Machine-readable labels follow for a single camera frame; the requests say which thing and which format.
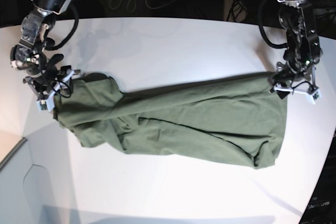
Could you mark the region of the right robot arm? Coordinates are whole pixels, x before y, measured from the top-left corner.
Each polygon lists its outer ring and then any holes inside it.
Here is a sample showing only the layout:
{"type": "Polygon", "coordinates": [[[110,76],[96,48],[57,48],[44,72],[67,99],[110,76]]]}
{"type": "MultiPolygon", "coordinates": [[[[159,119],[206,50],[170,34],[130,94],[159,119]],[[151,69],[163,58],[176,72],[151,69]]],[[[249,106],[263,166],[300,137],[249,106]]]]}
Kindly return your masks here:
{"type": "Polygon", "coordinates": [[[72,95],[71,81],[65,80],[70,67],[57,69],[57,63],[64,58],[55,54],[50,59],[45,51],[55,51],[63,47],[75,33],[79,24],[79,15],[71,3],[72,0],[30,0],[33,10],[23,19],[21,37],[10,53],[12,68],[25,71],[28,76],[23,80],[28,84],[39,101],[55,94],[62,98],[72,95]],[[54,28],[56,16],[70,9],[74,15],[74,24],[70,33],[59,43],[48,37],[54,28]]]}

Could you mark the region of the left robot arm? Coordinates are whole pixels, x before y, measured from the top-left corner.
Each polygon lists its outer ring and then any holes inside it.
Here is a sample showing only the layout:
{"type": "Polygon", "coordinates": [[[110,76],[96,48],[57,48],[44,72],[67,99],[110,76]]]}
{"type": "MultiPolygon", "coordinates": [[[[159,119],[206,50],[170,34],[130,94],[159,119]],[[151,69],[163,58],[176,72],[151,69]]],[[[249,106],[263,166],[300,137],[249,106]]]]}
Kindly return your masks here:
{"type": "Polygon", "coordinates": [[[316,85],[316,65],[322,49],[309,0],[277,0],[282,5],[279,23],[286,30],[287,42],[283,60],[269,78],[270,92],[281,99],[289,94],[302,94],[314,104],[322,97],[316,85]]]}

